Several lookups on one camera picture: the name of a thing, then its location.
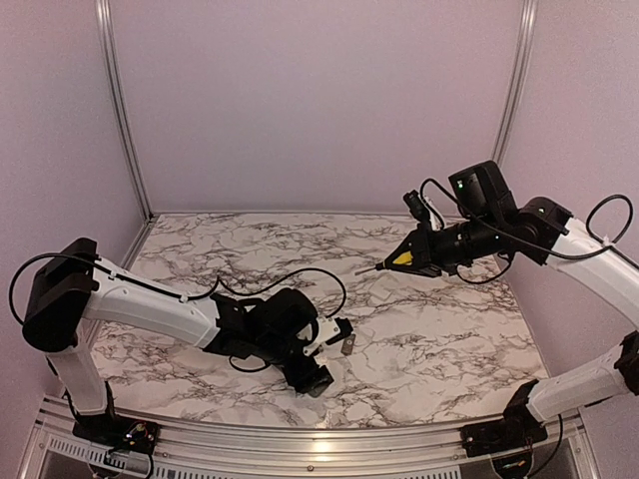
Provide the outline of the yellow handled screwdriver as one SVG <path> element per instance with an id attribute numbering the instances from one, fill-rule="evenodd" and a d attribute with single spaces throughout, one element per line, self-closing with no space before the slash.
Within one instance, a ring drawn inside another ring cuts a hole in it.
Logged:
<path id="1" fill-rule="evenodd" d="M 412 267 L 412 254 L 409 251 L 398 253 L 398 254 L 393 253 L 389 257 L 384 259 L 383 261 L 376 263 L 375 265 L 371 267 L 367 267 L 367 268 L 356 271 L 354 275 L 360 276 L 368 272 L 383 271 L 383 270 L 406 272 L 411 267 Z"/>

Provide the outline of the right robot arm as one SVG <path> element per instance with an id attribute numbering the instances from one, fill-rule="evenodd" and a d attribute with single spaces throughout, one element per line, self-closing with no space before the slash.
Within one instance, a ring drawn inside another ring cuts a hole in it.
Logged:
<path id="1" fill-rule="evenodd" d="M 446 195 L 463 220 L 446 226 L 422 191 L 403 200 L 416 228 L 377 270 L 438 277 L 456 275 L 485 256 L 513 261 L 517 254 L 575 279 L 632 324 L 638 322 L 638 265 L 614 240 L 598 237 L 589 221 L 545 197 L 518 207 L 499 167 L 486 161 L 450 176 Z M 638 333 L 628 333 L 601 356 L 561 375 L 522 385 L 504 410 L 494 437 L 514 447 L 542 424 L 568 410 L 638 392 Z"/>

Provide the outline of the grey battery cover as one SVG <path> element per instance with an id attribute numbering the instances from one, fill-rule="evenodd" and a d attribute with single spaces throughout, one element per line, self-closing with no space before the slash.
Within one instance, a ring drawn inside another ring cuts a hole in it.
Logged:
<path id="1" fill-rule="evenodd" d="M 351 334 L 350 336 L 348 336 L 347 338 L 343 340 L 340 352 L 345 356 L 351 355 L 354 349 L 354 344 L 355 344 L 355 335 Z"/>

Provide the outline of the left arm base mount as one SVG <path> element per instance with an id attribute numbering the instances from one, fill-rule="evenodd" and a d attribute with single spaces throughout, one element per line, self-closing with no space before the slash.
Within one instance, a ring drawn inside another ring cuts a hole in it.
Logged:
<path id="1" fill-rule="evenodd" d="M 159 429 L 156 422 L 127 416 L 81 416 L 75 421 L 73 435 L 115 451 L 152 454 Z"/>

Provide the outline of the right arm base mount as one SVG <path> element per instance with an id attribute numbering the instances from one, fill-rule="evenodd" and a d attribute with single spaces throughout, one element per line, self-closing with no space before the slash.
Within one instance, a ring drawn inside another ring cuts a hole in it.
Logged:
<path id="1" fill-rule="evenodd" d="M 465 425 L 461 428 L 460 435 L 462 447 L 468 457 L 530 447 L 548 438 L 543 425 L 513 418 Z"/>

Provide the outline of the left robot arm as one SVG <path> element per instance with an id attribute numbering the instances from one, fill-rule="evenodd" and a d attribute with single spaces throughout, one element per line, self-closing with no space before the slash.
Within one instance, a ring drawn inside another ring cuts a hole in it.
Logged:
<path id="1" fill-rule="evenodd" d="M 43 265 L 33 276 L 25 312 L 14 317 L 102 442 L 119 443 L 126 422 L 110 409 L 108 384 L 80 337 L 84 319 L 141 328 L 230 359 L 259 358 L 277 368 L 298 394 L 318 397 L 332 384 L 315 355 L 339 328 L 302 292 L 283 288 L 267 299 L 235 299 L 214 290 L 192 296 L 130 274 L 99 256 L 96 247 L 80 238 L 60 252 L 25 261 L 20 272 L 35 262 Z"/>

